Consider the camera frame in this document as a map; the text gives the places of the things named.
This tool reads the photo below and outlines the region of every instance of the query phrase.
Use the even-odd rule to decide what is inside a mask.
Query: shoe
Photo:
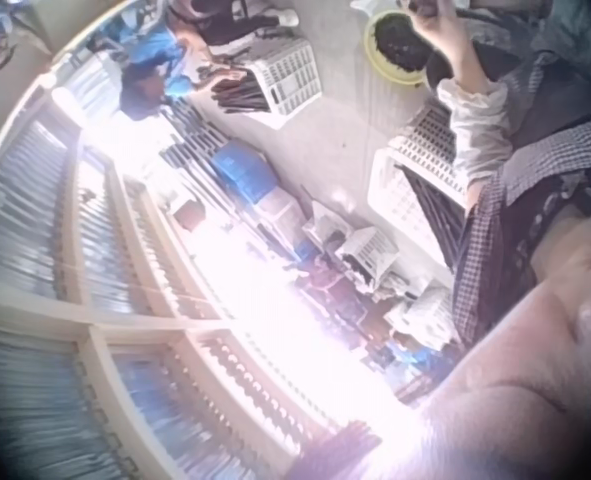
[[[281,27],[294,28],[299,25],[299,17],[297,16],[297,12],[292,9],[277,10],[276,8],[269,8],[263,13],[263,15],[267,17],[277,17]]]

